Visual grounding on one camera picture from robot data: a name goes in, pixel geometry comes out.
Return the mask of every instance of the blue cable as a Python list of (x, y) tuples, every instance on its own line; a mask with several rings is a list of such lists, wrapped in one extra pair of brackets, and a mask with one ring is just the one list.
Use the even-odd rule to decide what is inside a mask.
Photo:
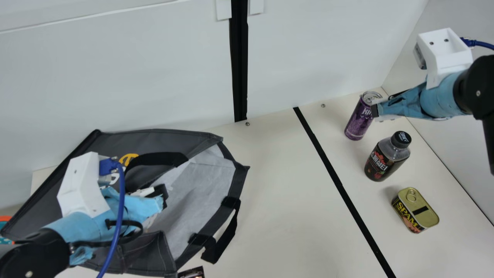
[(470, 40), (466, 38), (460, 38), (468, 47), (474, 47), (474, 46), (481, 46), (485, 48), (489, 48), (491, 50), (494, 50), (494, 45), (491, 45), (489, 43), (481, 42), (481, 41), (476, 41), (476, 40)]
[(113, 258), (113, 254), (117, 249), (117, 245), (120, 239), (120, 230), (122, 229), (122, 221), (124, 220), (124, 205), (125, 205), (125, 173), (120, 163), (116, 163), (116, 167), (119, 170), (120, 174), (120, 200), (119, 200), (119, 211), (117, 214), (117, 224), (115, 225), (115, 233), (113, 234), (112, 245), (110, 246), (110, 251), (108, 252), (108, 256), (106, 257), (105, 263), (101, 268), (97, 278), (102, 278), (106, 271), (108, 270), (110, 263)]

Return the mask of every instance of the white table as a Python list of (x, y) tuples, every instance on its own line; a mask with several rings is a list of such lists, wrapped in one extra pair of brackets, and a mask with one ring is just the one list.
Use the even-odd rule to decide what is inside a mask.
[[(344, 135), (358, 98), (356, 93), (300, 109), (394, 274), (494, 277), (494, 227), (406, 118), (372, 123), (360, 141)], [(369, 180), (363, 168), (370, 152), (398, 130), (412, 136), (411, 157), (387, 180)], [(390, 205), (409, 186), (422, 193), (440, 218), (420, 234), (408, 231)]]
[[(249, 122), (207, 130), (251, 166), (237, 234), (217, 264), (198, 254), (182, 270), (204, 265), (207, 278), (385, 277), (293, 110)], [(33, 188), (52, 170), (35, 172)], [(92, 276), (77, 267), (58, 277)]]

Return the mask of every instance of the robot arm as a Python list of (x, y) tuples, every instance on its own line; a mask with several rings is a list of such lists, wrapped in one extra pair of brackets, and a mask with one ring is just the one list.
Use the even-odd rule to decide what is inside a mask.
[(427, 82), (374, 104), (373, 117), (435, 120), (473, 114), (483, 122), (494, 175), (494, 55), (470, 63), (470, 49), (451, 29), (420, 34), (414, 51), (419, 66), (428, 70)]
[[(97, 248), (113, 247), (115, 236), (116, 244), (123, 244), (142, 234), (143, 224), (163, 210), (166, 189), (157, 186), (126, 195), (121, 184), (119, 194), (109, 186), (117, 168), (121, 165), (114, 158), (95, 152), (71, 159), (57, 195), (63, 217), (15, 245), (0, 245), (0, 278), (54, 278), (92, 259)], [(115, 221), (120, 210), (121, 230)]]

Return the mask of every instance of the black bottle cap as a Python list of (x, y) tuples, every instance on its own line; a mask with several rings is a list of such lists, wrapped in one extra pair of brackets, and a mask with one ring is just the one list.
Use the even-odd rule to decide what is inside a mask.
[(407, 148), (411, 142), (412, 142), (412, 137), (410, 136), (410, 134), (404, 131), (397, 131), (391, 137), (391, 143), (393, 144), (393, 146), (400, 149)]

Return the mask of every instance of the purple can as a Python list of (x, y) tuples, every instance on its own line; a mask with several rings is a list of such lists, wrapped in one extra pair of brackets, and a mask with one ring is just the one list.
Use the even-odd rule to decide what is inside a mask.
[(376, 98), (382, 98), (382, 96), (372, 91), (367, 91), (360, 96), (357, 107), (345, 128), (345, 135), (351, 140), (360, 140), (364, 137), (372, 123), (371, 103)]

